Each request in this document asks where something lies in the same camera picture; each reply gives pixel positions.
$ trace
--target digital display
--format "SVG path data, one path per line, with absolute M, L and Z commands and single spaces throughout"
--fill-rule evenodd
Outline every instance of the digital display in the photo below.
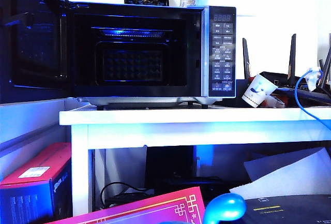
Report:
M 232 22 L 232 15 L 231 14 L 214 14 L 214 21 L 222 21 L 222 22 Z

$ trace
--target open microwave door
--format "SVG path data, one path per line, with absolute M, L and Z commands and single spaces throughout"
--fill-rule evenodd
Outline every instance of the open microwave door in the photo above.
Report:
M 68 0 L 0 0 L 0 103 L 67 96 Z

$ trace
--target blue object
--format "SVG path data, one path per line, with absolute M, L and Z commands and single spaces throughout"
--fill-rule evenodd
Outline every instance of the blue object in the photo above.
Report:
M 244 198 L 238 194 L 222 194 L 208 204 L 203 216 L 203 224 L 218 224 L 220 221 L 240 219 L 246 211 Z

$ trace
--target white paper cup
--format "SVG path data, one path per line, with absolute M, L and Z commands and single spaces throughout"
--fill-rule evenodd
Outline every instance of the white paper cup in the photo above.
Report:
M 265 100 L 265 96 L 270 95 L 275 89 L 277 89 L 276 85 L 257 74 L 243 94 L 242 99 L 256 108 Z

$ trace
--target white paper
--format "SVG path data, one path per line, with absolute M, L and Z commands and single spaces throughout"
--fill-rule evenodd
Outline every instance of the white paper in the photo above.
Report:
M 49 166 L 44 167 L 31 167 L 27 169 L 22 175 L 19 176 L 19 178 L 25 178 L 25 177 L 40 177 L 42 176 L 46 170 L 48 170 Z
M 245 167 L 255 181 L 230 189 L 244 199 L 331 194 L 331 159 L 325 148 L 264 157 Z

